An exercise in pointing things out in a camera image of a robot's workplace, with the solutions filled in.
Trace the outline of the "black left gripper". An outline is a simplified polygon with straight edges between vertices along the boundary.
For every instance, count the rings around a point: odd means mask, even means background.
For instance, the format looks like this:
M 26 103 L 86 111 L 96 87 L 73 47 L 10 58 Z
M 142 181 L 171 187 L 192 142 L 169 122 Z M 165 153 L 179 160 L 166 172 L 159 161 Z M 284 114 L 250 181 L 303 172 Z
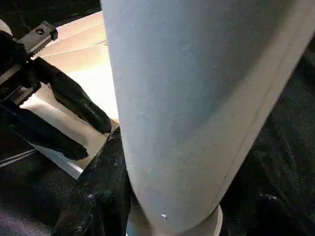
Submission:
M 44 59 L 32 60 L 32 57 L 57 38 L 57 29 L 46 21 L 20 39 L 0 31 L 0 102 L 22 104 L 41 88 L 41 81 L 49 86 L 60 104 L 96 131 L 101 134 L 111 132 L 109 116 L 77 82 Z

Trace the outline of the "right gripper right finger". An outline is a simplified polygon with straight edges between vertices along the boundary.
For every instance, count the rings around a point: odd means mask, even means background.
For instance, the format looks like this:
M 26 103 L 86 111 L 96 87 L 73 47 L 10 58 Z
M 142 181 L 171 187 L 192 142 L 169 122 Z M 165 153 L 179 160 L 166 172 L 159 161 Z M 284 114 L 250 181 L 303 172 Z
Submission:
M 313 236 L 315 193 L 279 160 L 250 153 L 221 201 L 223 236 Z

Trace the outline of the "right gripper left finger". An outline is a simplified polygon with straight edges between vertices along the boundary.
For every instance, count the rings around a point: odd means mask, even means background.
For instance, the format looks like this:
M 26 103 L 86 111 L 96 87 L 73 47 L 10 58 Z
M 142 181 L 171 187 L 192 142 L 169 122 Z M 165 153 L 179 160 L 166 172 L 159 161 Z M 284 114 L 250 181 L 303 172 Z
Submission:
M 131 208 L 120 127 L 76 181 L 55 224 L 54 236 L 124 236 Z

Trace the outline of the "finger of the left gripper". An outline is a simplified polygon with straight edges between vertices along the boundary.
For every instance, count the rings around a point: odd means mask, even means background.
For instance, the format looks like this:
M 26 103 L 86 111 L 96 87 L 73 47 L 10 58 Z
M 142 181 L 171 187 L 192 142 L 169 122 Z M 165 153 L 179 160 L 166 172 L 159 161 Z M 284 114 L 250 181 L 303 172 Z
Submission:
M 81 160 L 88 156 L 85 147 L 31 111 L 13 110 L 9 115 L 11 130 L 27 142 L 60 152 L 72 160 Z

